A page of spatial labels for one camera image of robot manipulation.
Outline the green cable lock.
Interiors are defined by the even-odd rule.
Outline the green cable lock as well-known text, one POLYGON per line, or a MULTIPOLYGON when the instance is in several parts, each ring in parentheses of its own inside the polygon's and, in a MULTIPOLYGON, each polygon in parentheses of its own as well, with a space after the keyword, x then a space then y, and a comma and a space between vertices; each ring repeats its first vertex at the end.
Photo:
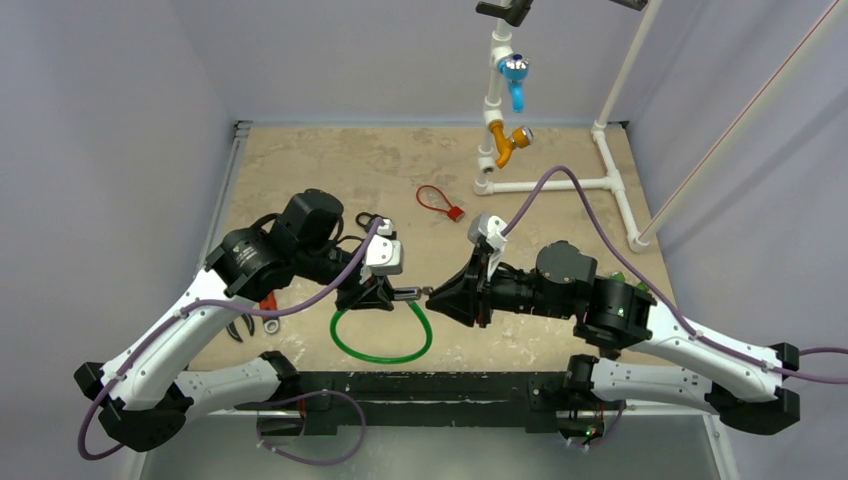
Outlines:
POLYGON ((417 300, 404 300, 400 312, 337 310, 330 319, 329 336, 346 356, 381 366, 417 361, 430 352, 435 340, 431 322, 417 300))

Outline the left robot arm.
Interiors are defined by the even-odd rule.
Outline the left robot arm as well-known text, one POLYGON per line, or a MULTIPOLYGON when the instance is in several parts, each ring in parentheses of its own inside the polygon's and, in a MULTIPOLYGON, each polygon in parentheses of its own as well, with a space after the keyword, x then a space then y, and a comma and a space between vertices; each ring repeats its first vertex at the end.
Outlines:
POLYGON ((300 375, 280 352, 234 367, 196 372, 191 361, 220 331, 296 278, 335 294, 341 309, 390 310, 389 277, 402 270, 393 222, 373 215, 354 251, 338 247, 344 208, 319 189, 295 194, 279 213, 227 233, 166 313, 115 358, 74 374, 98 421, 118 447, 155 449, 209 413, 268 403, 284 409, 300 395, 300 375))

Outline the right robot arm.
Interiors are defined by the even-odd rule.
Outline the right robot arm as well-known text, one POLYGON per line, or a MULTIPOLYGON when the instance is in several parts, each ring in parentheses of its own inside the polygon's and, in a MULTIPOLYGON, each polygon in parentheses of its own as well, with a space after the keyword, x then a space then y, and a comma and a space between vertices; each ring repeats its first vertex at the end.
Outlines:
POLYGON ((534 395, 570 407, 646 400, 713 414, 726 426, 774 435, 800 419, 800 397, 783 385, 782 369, 799 367, 797 347, 746 344, 692 322, 651 294, 596 275, 597 262, 566 241, 543 247, 529 271, 494 261, 478 243, 467 265, 431 291, 427 309, 484 328, 496 311, 575 320, 573 333, 601 350, 633 350, 665 360, 634 365, 578 354, 561 385, 534 395))

